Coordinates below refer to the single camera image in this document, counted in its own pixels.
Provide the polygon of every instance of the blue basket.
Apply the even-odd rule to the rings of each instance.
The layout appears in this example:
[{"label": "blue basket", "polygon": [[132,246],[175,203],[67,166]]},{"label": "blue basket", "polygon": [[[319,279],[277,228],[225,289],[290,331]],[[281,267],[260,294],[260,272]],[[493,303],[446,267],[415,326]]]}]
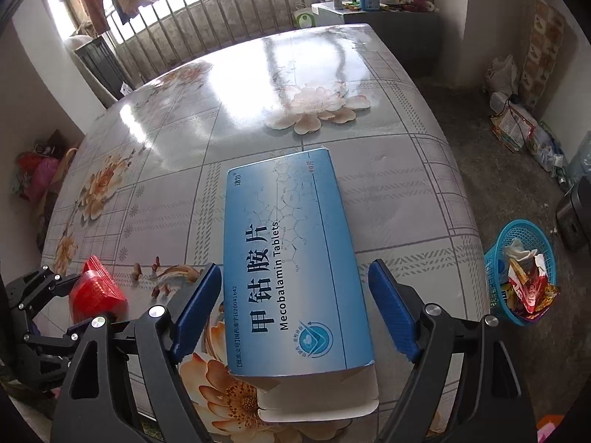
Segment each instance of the blue basket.
[{"label": "blue basket", "polygon": [[538,249],[538,253],[544,253],[546,260],[546,271],[548,272],[548,282],[556,285],[556,263],[554,253],[546,236],[536,225],[527,220],[515,220],[503,228],[503,231],[496,240],[495,245],[487,251],[484,256],[486,266],[486,281],[488,283],[488,292],[491,301],[491,313],[501,318],[509,319],[519,326],[526,326],[534,323],[528,319],[515,315],[507,307],[501,295],[501,286],[499,284],[499,263],[503,260],[503,247],[508,246],[513,238],[519,238],[523,242],[526,250]]}]

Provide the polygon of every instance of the logo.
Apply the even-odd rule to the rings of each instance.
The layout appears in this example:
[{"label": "logo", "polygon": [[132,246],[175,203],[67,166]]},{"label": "logo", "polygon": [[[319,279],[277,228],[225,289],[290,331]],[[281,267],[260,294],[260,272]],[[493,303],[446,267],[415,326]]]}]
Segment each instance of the logo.
[{"label": "logo", "polygon": [[326,325],[315,321],[300,322],[294,335],[295,349],[302,356],[318,358],[332,348],[332,332]]}]

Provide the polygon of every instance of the floral tablecloth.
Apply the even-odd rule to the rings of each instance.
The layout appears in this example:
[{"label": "floral tablecloth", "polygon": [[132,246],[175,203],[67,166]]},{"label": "floral tablecloth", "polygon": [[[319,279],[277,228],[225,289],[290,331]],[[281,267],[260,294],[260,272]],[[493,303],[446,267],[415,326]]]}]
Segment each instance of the floral tablecloth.
[{"label": "floral tablecloth", "polygon": [[[256,390],[225,366],[221,296],[195,353],[180,366],[218,440],[375,439],[411,369],[367,289],[376,258],[451,315],[485,314],[483,252],[471,207],[445,136],[412,80],[366,25],[306,29],[220,50],[144,85],[98,118],[55,205],[42,262],[71,274],[97,255],[136,318],[165,304],[208,261],[223,268],[229,169],[320,146],[330,150],[363,282],[379,408],[353,421],[263,423]],[[283,226],[289,248],[298,238],[297,215]],[[61,336],[71,323],[67,299],[54,298],[36,321],[42,333]],[[460,367],[454,357],[433,430],[444,428]],[[129,368],[138,408],[150,414],[137,359]]]}]

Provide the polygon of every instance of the wall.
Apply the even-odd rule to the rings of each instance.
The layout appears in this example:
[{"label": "wall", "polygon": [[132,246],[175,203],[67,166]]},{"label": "wall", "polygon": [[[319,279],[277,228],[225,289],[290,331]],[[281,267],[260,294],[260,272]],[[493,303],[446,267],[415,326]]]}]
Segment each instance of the wall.
[{"label": "wall", "polygon": [[[528,26],[522,27],[521,49],[525,55],[529,41],[534,1],[528,0]],[[591,130],[591,44],[562,0],[545,0],[560,11],[567,23],[546,91],[538,101],[534,116],[544,120],[556,134],[570,160],[587,131]]]},{"label": "wall", "polygon": [[13,16],[13,24],[45,86],[86,134],[105,108],[74,66],[43,0],[23,0]]},{"label": "wall", "polygon": [[443,21],[443,45],[436,76],[444,83],[455,86],[462,56],[468,0],[433,0]]},{"label": "wall", "polygon": [[521,55],[519,46],[524,0],[468,0],[457,86],[482,84],[497,56]]},{"label": "wall", "polygon": [[83,134],[44,85],[11,23],[0,35],[0,68],[5,76],[0,80],[0,263],[8,283],[35,269],[41,260],[36,227],[29,219],[31,205],[9,195],[15,157],[55,129],[69,143],[81,141]]},{"label": "wall", "polygon": [[[550,125],[568,159],[591,129],[591,46],[562,0],[545,0],[566,18],[558,60],[534,116]],[[435,0],[444,21],[436,76],[445,85],[480,86],[497,57],[512,54],[521,72],[535,0]]]}]

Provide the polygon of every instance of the pink bag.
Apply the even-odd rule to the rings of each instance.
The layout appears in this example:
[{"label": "pink bag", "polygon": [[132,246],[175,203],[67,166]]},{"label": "pink bag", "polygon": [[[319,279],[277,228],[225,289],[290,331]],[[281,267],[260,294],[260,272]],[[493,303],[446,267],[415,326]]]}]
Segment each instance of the pink bag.
[{"label": "pink bag", "polygon": [[39,201],[43,193],[49,188],[59,164],[60,161],[55,158],[43,158],[39,163],[31,178],[31,184],[24,190],[25,196],[31,202],[36,203]]}]

